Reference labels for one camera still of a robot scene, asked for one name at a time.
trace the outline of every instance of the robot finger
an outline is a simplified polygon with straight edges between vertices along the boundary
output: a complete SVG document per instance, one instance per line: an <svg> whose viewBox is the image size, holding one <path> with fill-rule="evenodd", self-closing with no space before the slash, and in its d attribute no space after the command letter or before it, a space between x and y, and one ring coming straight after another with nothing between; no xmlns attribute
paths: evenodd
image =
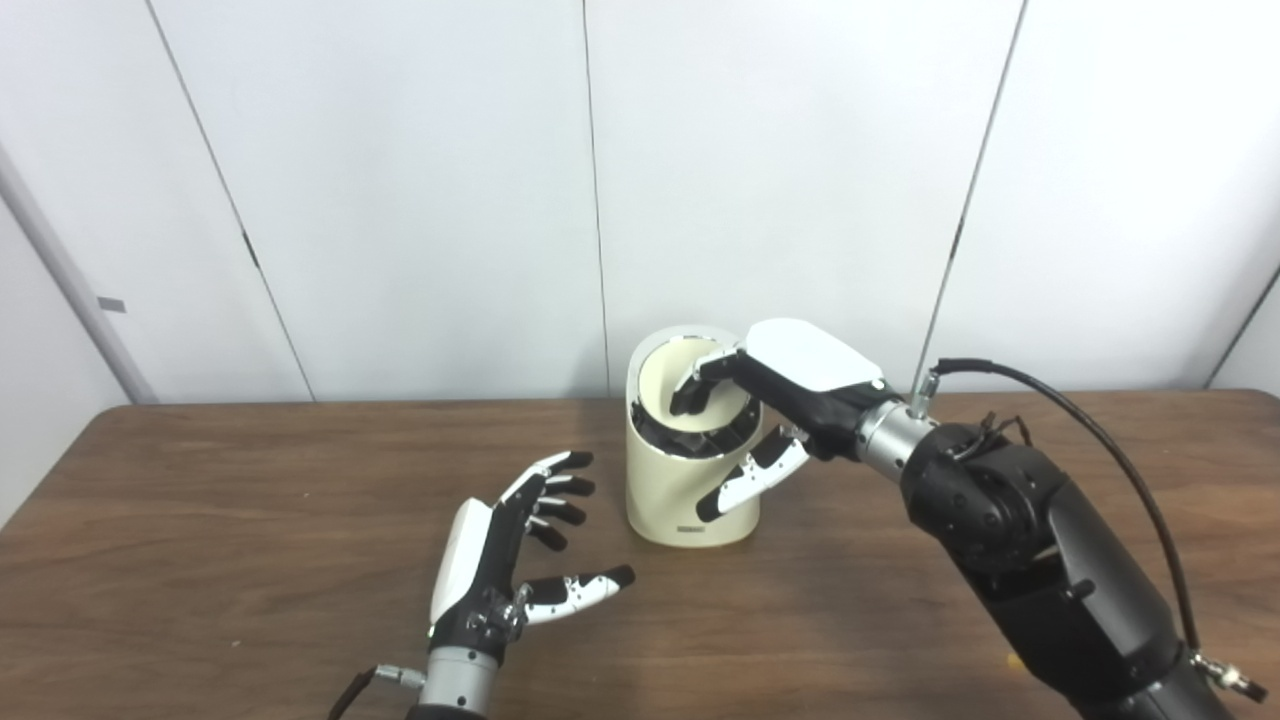
<svg viewBox="0 0 1280 720"><path fill-rule="evenodd" d="M618 565L603 573L588 573L571 578L544 578L525 583L529 603L525 614L530 625L548 623L599 605L630 585L636 579L630 565Z"/></svg>
<svg viewBox="0 0 1280 720"><path fill-rule="evenodd" d="M808 460L803 437L778 425L751 448L719 487L698 501L698 518L704 523L716 520L787 479Z"/></svg>
<svg viewBox="0 0 1280 720"><path fill-rule="evenodd" d="M547 479L547 486L543 488L547 495L576 495L579 497L588 497L595 492L595 483L586 478L579 478L577 475L556 475Z"/></svg>
<svg viewBox="0 0 1280 720"><path fill-rule="evenodd" d="M556 518L564 520L570 525L581 525L586 521L586 512L581 507L558 497L544 497L534 507L534 515L540 518Z"/></svg>
<svg viewBox="0 0 1280 720"><path fill-rule="evenodd" d="M733 378L737 364L736 347L723 347L695 360L676 383L676 392L671 396L671 414L696 415L707 410L712 391L717 384Z"/></svg>
<svg viewBox="0 0 1280 720"><path fill-rule="evenodd" d="M541 518L530 518L525 534L536 538L554 552L559 552L568 547L568 538L561 534L559 530L553 528L550 523L543 520Z"/></svg>
<svg viewBox="0 0 1280 720"><path fill-rule="evenodd" d="M538 462L534 462L532 465L526 468L525 471L521 473L518 478L516 478L516 482L511 483L511 487L508 487L507 491L502 493L502 497L498 498L498 502L507 502L508 500L513 498L516 493L529 497L529 492L532 492L535 489L536 493L534 493L532 497L535 498L540 497L543 495L543 483L545 483L548 478L556 475L561 470L576 470L580 468L586 468L588 465L591 464L591 460L594 459L595 456L591 455L590 452L582 452L577 450L566 450L564 452L557 452L556 455L549 455L547 457L543 457ZM538 483L536 488L530 486L530 483L534 482Z"/></svg>

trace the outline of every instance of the cable connector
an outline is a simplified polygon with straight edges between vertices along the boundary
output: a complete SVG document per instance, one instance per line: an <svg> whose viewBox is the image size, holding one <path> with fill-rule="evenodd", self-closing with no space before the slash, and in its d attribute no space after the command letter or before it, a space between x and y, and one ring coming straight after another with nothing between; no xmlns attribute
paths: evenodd
<svg viewBox="0 0 1280 720"><path fill-rule="evenodd" d="M1192 655L1192 666L1224 691L1238 692L1257 703L1267 698L1266 688L1247 678L1230 662L1221 662L1197 652Z"/></svg>
<svg viewBox="0 0 1280 720"><path fill-rule="evenodd" d="M426 673L413 670L412 667L398 667L396 665L379 665L374 669L374 676L379 680L387 680L388 683L413 688L415 691L422 689L422 685L426 684Z"/></svg>

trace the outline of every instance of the black robotic forearm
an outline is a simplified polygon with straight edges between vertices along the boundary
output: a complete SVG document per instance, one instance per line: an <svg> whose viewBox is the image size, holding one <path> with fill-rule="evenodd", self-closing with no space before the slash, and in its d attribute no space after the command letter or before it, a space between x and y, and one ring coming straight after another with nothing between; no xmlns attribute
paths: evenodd
<svg viewBox="0 0 1280 720"><path fill-rule="evenodd" d="M1027 669L1083 717L1231 717L1167 603L1043 452L946 424L916 445L900 488Z"/></svg>

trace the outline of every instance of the silver metal cylinder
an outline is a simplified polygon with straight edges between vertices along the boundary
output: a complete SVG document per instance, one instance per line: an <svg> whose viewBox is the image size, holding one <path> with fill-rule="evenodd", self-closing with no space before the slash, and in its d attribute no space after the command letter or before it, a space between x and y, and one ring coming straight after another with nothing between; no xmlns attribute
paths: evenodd
<svg viewBox="0 0 1280 720"><path fill-rule="evenodd" d="M498 661L465 647L438 647L426 657L426 684L419 705L445 705L489 715Z"/></svg>
<svg viewBox="0 0 1280 720"><path fill-rule="evenodd" d="M902 402L884 402L858 425L858 457L896 483L915 446L937 425L928 416L913 418Z"/></svg>

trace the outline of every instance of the black fingertip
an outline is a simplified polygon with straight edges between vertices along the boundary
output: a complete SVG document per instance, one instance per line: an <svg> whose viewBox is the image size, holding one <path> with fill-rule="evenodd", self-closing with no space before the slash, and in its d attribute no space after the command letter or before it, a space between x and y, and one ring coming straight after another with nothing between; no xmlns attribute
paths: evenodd
<svg viewBox="0 0 1280 720"><path fill-rule="evenodd" d="M559 552L568 547L568 538L561 534L559 530L549 525L530 525L529 534L538 538L539 542L549 547L550 550Z"/></svg>
<svg viewBox="0 0 1280 720"><path fill-rule="evenodd" d="M579 497L590 497L595 492L595 483L586 478L572 478L564 483L564 492Z"/></svg>
<svg viewBox="0 0 1280 720"><path fill-rule="evenodd" d="M576 470L579 468L586 468L593 460L595 460L595 455L585 450L571 450L568 457L559 464L559 469Z"/></svg>
<svg viewBox="0 0 1280 720"><path fill-rule="evenodd" d="M705 497L699 500L694 510L698 511L698 519L703 523L710 523L718 519L722 515L719 511L719 488L713 489L707 493Z"/></svg>
<svg viewBox="0 0 1280 720"><path fill-rule="evenodd" d="M618 565L617 568L605 570L600 574L617 583L618 588L625 588L636 582L636 571L632 570L630 565Z"/></svg>
<svg viewBox="0 0 1280 720"><path fill-rule="evenodd" d="M564 578L540 578L525 584L529 585L530 605L559 605L568 600Z"/></svg>
<svg viewBox="0 0 1280 720"><path fill-rule="evenodd" d="M707 410L707 402L712 397L712 386L708 383L692 382L685 387L676 388L671 396L672 415L698 415Z"/></svg>
<svg viewBox="0 0 1280 720"><path fill-rule="evenodd" d="M577 475L561 475L563 479L557 479L554 483L548 482L547 495L576 495L579 497L588 497L595 492L595 483L586 478L579 478Z"/></svg>
<svg viewBox="0 0 1280 720"><path fill-rule="evenodd" d="M540 502L538 505L538 514L544 518L556 518L557 520L564 520L570 525L581 525L586 521L586 512L581 507L575 505L552 505L547 502Z"/></svg>

